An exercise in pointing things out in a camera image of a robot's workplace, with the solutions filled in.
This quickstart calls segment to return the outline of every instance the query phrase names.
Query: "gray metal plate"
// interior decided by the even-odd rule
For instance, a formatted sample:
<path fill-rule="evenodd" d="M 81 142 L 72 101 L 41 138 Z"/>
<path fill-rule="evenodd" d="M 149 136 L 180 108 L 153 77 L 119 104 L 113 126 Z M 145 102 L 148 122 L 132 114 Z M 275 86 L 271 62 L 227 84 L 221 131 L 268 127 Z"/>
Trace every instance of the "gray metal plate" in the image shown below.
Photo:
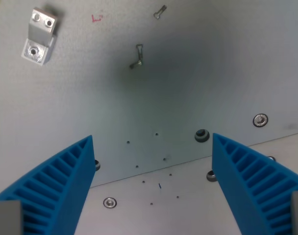
<path fill-rule="evenodd" d="M 44 4 L 0 2 L 4 188 L 90 134 L 96 186 L 210 156 L 200 128 L 246 145 L 298 133 L 298 0 L 60 0 L 40 67 L 20 55 Z M 138 43 L 144 66 L 130 70 Z M 269 116 L 263 128 L 252 125 L 258 113 Z"/>

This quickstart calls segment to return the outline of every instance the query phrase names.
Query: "bracket hole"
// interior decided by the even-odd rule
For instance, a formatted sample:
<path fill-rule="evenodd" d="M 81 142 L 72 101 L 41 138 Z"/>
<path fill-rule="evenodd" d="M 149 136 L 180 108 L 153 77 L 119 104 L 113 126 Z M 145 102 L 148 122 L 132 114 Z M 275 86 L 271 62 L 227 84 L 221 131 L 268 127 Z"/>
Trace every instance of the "bracket hole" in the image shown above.
<path fill-rule="evenodd" d="M 32 19 L 33 19 L 33 21 L 35 21 L 35 22 L 40 21 L 40 16 L 39 16 L 39 14 L 37 14 L 37 13 L 33 14 L 33 15 L 32 15 Z"/>
<path fill-rule="evenodd" d="M 46 19 L 46 20 L 45 20 L 45 25 L 46 25 L 46 27 L 51 28 L 51 27 L 53 26 L 53 23 L 52 23 L 51 20 Z"/>

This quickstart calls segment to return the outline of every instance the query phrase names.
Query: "white metal surface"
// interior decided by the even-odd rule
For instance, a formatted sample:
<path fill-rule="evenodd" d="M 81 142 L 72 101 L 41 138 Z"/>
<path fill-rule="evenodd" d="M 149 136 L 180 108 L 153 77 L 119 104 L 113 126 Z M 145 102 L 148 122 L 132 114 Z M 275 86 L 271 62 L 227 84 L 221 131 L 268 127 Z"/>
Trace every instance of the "white metal surface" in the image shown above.
<path fill-rule="evenodd" d="M 252 148 L 298 174 L 298 135 Z M 75 235 L 240 235 L 210 169 L 211 157 L 91 188 Z M 106 197 L 117 206 L 105 208 Z"/>
<path fill-rule="evenodd" d="M 61 24 L 38 67 L 20 54 L 45 4 Z M 210 156 L 201 128 L 247 145 L 298 133 L 298 0 L 0 2 L 2 187 L 90 134 L 93 186 Z"/>

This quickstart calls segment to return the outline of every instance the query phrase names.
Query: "screw head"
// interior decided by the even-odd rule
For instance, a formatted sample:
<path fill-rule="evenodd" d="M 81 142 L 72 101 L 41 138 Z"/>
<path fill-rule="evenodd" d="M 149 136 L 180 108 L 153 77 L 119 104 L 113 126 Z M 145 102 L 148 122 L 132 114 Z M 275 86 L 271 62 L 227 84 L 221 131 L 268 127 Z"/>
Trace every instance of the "screw head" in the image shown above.
<path fill-rule="evenodd" d="M 255 127 L 263 127 L 265 125 L 267 125 L 268 123 L 268 116 L 265 114 L 257 114 L 253 120 L 252 123 Z"/>
<path fill-rule="evenodd" d="M 115 208 L 116 205 L 117 205 L 117 202 L 116 200 L 113 198 L 113 197 L 107 197 L 105 198 L 105 200 L 103 201 L 103 205 L 106 207 L 106 208 Z"/>
<path fill-rule="evenodd" d="M 197 136 L 203 136 L 205 133 L 206 133 L 206 131 L 204 129 L 200 129 L 200 130 L 196 131 Z"/>
<path fill-rule="evenodd" d="M 207 173 L 207 180 L 210 182 L 217 181 L 216 175 L 214 174 L 214 172 L 212 170 Z"/>
<path fill-rule="evenodd" d="M 205 129 L 197 130 L 195 133 L 195 140 L 199 143 L 206 142 L 210 138 L 210 133 Z"/>
<path fill-rule="evenodd" d="M 154 13 L 153 15 L 157 20 L 160 19 L 160 15 L 158 13 Z"/>

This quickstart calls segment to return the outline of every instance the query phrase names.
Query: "countersunk screw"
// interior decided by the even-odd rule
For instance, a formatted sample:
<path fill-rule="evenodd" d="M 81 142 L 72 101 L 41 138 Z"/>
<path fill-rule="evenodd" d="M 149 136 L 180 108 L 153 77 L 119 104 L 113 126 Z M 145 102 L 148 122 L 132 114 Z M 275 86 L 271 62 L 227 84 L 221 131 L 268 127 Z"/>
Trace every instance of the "countersunk screw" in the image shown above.
<path fill-rule="evenodd" d="M 153 16 L 154 16 L 157 20 L 160 19 L 161 14 L 162 14 L 166 9 L 167 9 L 167 6 L 166 6 L 166 5 L 163 5 L 163 6 L 161 7 L 161 9 L 160 9 L 158 12 L 154 13 Z"/>
<path fill-rule="evenodd" d="M 267 125 L 268 123 L 268 116 L 265 114 L 257 114 L 253 120 L 252 123 L 255 127 L 263 127 L 265 125 Z"/>
<path fill-rule="evenodd" d="M 109 209 L 111 208 L 115 208 L 117 205 L 116 200 L 113 197 L 107 197 L 105 198 L 105 200 L 103 201 L 103 205 Z"/>

